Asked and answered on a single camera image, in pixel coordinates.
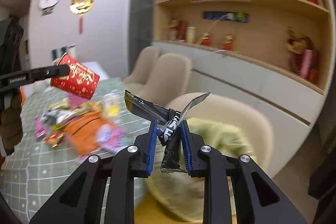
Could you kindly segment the left brown gloved hand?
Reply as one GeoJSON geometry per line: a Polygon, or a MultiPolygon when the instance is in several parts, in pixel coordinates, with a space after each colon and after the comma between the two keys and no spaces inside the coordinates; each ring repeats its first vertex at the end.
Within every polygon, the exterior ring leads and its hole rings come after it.
{"type": "Polygon", "coordinates": [[[4,149],[1,154],[3,156],[13,154],[15,146],[22,140],[22,100],[19,89],[1,94],[1,148],[4,149]]]}

